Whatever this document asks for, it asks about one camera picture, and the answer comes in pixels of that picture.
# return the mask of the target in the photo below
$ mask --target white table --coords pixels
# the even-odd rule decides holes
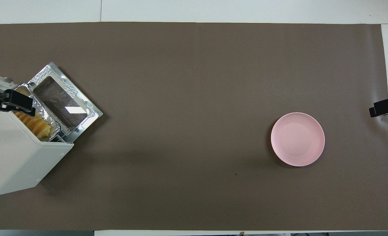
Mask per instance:
[[[0,24],[98,21],[381,24],[388,81],[388,0],[0,0]],[[222,235],[242,230],[104,230],[95,235]],[[288,232],[245,231],[253,233]]]

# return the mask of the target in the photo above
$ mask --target plate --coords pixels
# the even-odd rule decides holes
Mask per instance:
[[[271,131],[271,145],[280,160],[291,166],[307,166],[322,154],[325,135],[312,116],[293,112],[282,116]]]

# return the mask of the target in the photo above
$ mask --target brown paper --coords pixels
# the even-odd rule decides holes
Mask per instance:
[[[388,230],[380,25],[0,25],[0,76],[50,61],[104,116],[0,229]],[[272,151],[289,112],[324,129],[310,166]]]

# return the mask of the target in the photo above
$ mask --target bread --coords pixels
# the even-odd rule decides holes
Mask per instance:
[[[29,116],[22,112],[13,112],[37,138],[43,138],[50,134],[51,126],[40,116]]]

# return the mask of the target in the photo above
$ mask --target pink plate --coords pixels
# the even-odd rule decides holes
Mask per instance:
[[[293,112],[282,116],[271,131],[275,154],[291,166],[307,166],[316,161],[325,146],[321,125],[312,116]]]

